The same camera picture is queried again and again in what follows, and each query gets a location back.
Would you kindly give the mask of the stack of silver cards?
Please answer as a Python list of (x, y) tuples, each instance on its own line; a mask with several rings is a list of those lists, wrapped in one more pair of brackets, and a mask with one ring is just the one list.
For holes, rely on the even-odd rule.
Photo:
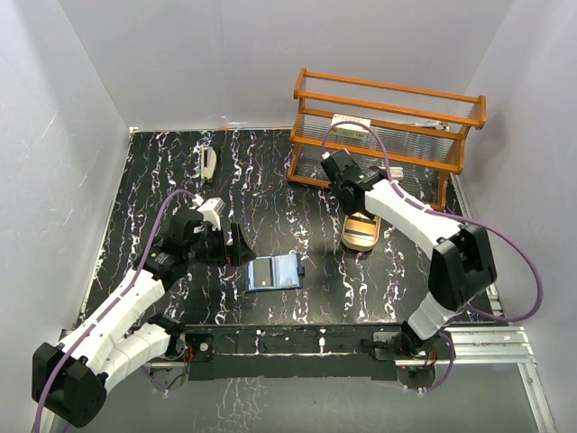
[(377, 225), (374, 219), (367, 218), (363, 214), (347, 217), (345, 232), (355, 236), (374, 237)]

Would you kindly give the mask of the blue card holder wallet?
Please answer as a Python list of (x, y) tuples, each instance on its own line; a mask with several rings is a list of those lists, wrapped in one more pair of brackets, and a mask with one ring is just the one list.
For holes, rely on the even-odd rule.
[[(252, 282), (252, 263), (262, 257), (272, 259), (273, 286), (271, 288), (256, 289)], [(301, 263), (299, 253), (282, 255), (270, 255), (257, 257), (251, 261), (247, 270), (247, 290), (249, 292), (276, 291), (276, 290), (299, 290), (303, 288), (303, 280), (306, 275), (304, 265)]]

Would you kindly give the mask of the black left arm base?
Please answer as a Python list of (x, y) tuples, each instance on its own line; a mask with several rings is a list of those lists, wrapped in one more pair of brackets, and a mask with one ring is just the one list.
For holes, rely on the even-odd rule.
[(152, 387), (168, 395), (182, 386), (191, 378), (194, 367), (213, 360), (214, 342), (214, 337), (208, 333), (186, 333), (171, 338), (168, 352), (144, 367)]

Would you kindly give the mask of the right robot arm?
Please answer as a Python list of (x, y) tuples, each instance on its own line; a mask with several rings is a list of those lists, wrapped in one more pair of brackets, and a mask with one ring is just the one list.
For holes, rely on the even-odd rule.
[(379, 217), (426, 253), (428, 293), (385, 344), (398, 355), (425, 356), (434, 347), (435, 335), (497, 279), (487, 230), (435, 214), (386, 170), (364, 170), (346, 150), (325, 152), (320, 165), (346, 215)]

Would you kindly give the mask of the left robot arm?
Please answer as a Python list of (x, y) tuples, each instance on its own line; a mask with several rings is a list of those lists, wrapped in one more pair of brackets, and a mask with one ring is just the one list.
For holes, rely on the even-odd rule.
[(134, 269), (98, 309), (56, 345), (41, 344), (32, 355), (33, 429), (41, 431), (45, 410), (83, 428), (102, 409), (107, 394), (151, 359), (181, 357), (187, 339), (177, 321), (157, 314), (138, 330), (134, 322), (172, 286), (192, 263), (240, 267), (255, 254), (241, 226), (224, 237), (217, 214), (180, 210), (169, 228), (153, 235)]

